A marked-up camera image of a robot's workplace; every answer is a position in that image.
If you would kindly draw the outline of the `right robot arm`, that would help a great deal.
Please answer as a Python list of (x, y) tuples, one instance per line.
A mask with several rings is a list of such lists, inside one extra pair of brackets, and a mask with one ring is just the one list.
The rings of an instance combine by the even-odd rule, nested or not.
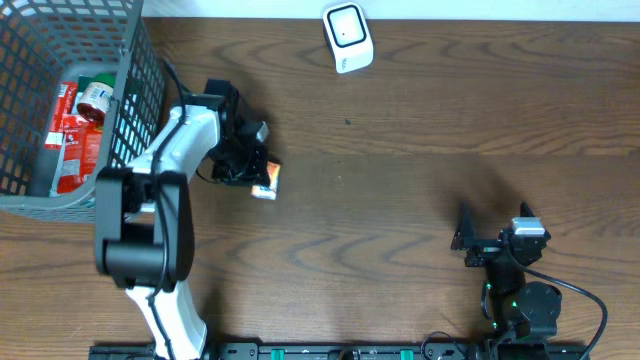
[(549, 239), (550, 233), (526, 203), (494, 238), (478, 237), (469, 208), (461, 206), (451, 248), (466, 253), (467, 267), (485, 271), (481, 309), (494, 326), (493, 335), (468, 347), (467, 359), (552, 357), (548, 339), (557, 334), (562, 294), (553, 285), (529, 282), (525, 276), (526, 267), (542, 257)]

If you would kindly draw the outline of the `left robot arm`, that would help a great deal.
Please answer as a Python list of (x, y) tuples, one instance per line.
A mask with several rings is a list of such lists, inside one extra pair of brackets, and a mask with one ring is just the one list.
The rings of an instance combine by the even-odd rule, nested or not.
[(210, 79), (201, 93), (179, 90), (147, 150), (122, 168), (98, 173), (96, 267), (138, 306), (153, 341), (94, 345), (90, 358), (216, 358), (188, 282), (195, 254), (189, 182), (210, 159), (210, 183), (270, 186), (268, 133), (236, 87)]

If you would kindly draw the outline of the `green lid jar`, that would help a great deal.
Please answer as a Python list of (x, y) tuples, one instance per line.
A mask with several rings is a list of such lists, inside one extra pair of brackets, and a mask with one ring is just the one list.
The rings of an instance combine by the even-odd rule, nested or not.
[(99, 73), (86, 88), (77, 94), (76, 110), (87, 121), (102, 124), (109, 111), (116, 77), (111, 73)]

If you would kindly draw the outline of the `grey plastic mesh basket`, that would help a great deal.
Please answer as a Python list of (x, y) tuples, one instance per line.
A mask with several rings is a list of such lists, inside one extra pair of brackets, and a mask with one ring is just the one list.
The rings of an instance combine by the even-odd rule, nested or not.
[(97, 166), (142, 154), (161, 126), (167, 80), (141, 17), (127, 0), (17, 0), (1, 4), (1, 209), (41, 221), (91, 223), (93, 178), (51, 196), (62, 156), (45, 140), (65, 82), (111, 73), (115, 89)]

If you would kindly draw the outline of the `white barcode scanner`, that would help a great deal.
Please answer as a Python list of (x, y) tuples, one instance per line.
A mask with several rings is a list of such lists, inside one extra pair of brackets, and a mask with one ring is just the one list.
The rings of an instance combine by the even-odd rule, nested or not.
[(327, 46), (338, 74), (353, 72), (372, 64), (374, 45), (364, 11), (355, 2), (327, 8), (322, 16)]

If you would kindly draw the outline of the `green white packet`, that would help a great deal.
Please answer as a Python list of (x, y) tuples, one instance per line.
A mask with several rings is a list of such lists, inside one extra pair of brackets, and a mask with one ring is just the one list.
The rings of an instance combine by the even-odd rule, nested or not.
[(93, 78), (90, 76), (83, 76), (81, 75), (78, 78), (77, 84), (78, 84), (78, 89), (77, 91), (79, 93), (84, 93), (86, 88), (89, 86), (89, 84), (93, 81)]

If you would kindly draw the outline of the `small orange white carton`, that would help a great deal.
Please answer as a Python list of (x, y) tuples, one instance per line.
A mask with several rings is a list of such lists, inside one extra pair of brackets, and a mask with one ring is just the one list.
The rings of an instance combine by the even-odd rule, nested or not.
[(266, 179), (252, 186), (251, 195), (257, 199), (275, 201), (278, 195), (280, 170), (280, 164), (269, 161), (266, 166)]

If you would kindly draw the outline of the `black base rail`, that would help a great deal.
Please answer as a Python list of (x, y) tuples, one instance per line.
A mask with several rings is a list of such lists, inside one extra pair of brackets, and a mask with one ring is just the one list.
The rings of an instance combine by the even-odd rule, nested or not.
[[(445, 343), (426, 345), (288, 345), (221, 343), (206, 349), (200, 359), (207, 360), (423, 360), (423, 359), (580, 359), (583, 348), (576, 344), (508, 345), (499, 357), (491, 358), (481, 345)], [(100, 345), (89, 349), (88, 359), (164, 359), (155, 354), (155, 345)]]

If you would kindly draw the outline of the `red snack packet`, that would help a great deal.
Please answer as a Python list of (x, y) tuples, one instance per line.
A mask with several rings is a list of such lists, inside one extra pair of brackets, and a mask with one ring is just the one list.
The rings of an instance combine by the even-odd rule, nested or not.
[(103, 127), (77, 113), (81, 92), (76, 82), (63, 82), (44, 147), (58, 152), (50, 197), (71, 193), (83, 185), (95, 170)]

